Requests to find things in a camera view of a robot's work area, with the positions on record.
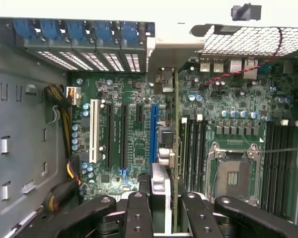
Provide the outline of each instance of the blue capacitor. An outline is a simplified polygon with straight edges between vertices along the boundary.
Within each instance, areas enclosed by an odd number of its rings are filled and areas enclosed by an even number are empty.
[[[241,112],[239,113],[239,116],[240,116],[241,118],[246,118],[246,117],[247,117],[247,111],[241,111]]]
[[[275,86],[270,86],[270,87],[269,87],[269,91],[270,91],[271,93],[275,93],[275,92],[277,91],[277,88],[276,88]]]
[[[78,133],[77,131],[73,131],[72,132],[72,138],[77,138],[78,137]]]
[[[227,117],[227,111],[223,110],[221,115],[222,115],[222,117],[226,118]]]
[[[73,144],[73,145],[78,144],[78,139],[77,139],[77,138],[73,138],[73,139],[72,139],[72,144]]]
[[[293,99],[291,97],[285,98],[285,103],[292,103]]]
[[[283,96],[279,96],[275,98],[276,103],[285,103],[286,99]]]
[[[83,104],[83,109],[84,110],[88,110],[89,109],[89,104],[88,103],[84,103]]]
[[[88,115],[89,115],[88,110],[84,110],[84,111],[83,111],[83,116],[84,116],[84,117],[87,117]]]
[[[87,171],[92,172],[94,169],[93,165],[87,166]]]
[[[252,119],[256,119],[257,118],[257,113],[251,112],[251,113],[249,113],[249,117],[252,118]]]
[[[195,100],[195,96],[193,94],[190,94],[188,96],[189,101],[193,102]]]
[[[73,130],[73,131],[77,131],[77,130],[79,130],[79,128],[80,128],[79,124],[74,124],[74,125],[72,126],[72,130]]]
[[[78,150],[78,145],[72,145],[72,150],[73,150],[73,151]]]
[[[83,170],[86,170],[87,167],[88,167],[88,163],[83,162],[83,163],[81,164],[81,168],[82,168]]]
[[[271,121],[271,117],[270,116],[262,116],[262,120],[264,121]]]
[[[231,118],[236,117],[236,111],[231,111],[231,112],[230,112],[230,117],[231,117]]]
[[[203,97],[201,95],[197,95],[195,96],[195,100],[197,100],[198,102],[201,102],[203,100]]]

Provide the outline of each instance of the gray metal panel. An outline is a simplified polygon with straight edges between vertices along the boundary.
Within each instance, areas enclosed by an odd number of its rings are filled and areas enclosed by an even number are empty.
[[[41,102],[42,90],[49,83],[66,86],[63,72],[38,65],[31,55],[0,44],[0,237],[37,210],[47,191],[66,177],[62,130],[58,123],[46,124],[46,102]],[[30,85],[35,89],[27,95]],[[8,153],[1,154],[1,138],[7,136]],[[42,176],[44,162],[48,173]],[[22,187],[32,180],[35,189],[23,194]],[[3,201],[2,185],[8,181],[8,199]]]

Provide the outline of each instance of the ventilation grille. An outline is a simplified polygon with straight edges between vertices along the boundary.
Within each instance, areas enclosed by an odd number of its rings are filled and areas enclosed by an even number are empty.
[[[82,60],[80,60],[76,55],[74,55],[71,52],[60,52],[60,54],[85,70],[93,70],[91,67],[85,64]]]
[[[81,53],[89,62],[91,62],[100,71],[109,71],[109,69],[93,53]]]
[[[125,54],[131,72],[140,72],[139,59],[137,54]]]
[[[124,68],[122,67],[121,63],[117,56],[113,53],[104,53],[104,57],[108,60],[110,65],[114,68],[115,71],[124,72]]]
[[[59,57],[55,56],[54,54],[50,53],[49,51],[37,51],[36,53],[40,54],[41,56],[44,56],[48,60],[51,60],[51,61],[59,64],[60,66],[63,66],[64,68],[67,68],[69,70],[78,70],[78,68],[65,62],[64,60],[62,60]]]
[[[298,50],[298,28],[281,28],[283,40],[276,56],[285,56]],[[279,44],[276,27],[241,27],[233,35],[215,35],[212,26],[205,35],[203,54],[272,56]]]

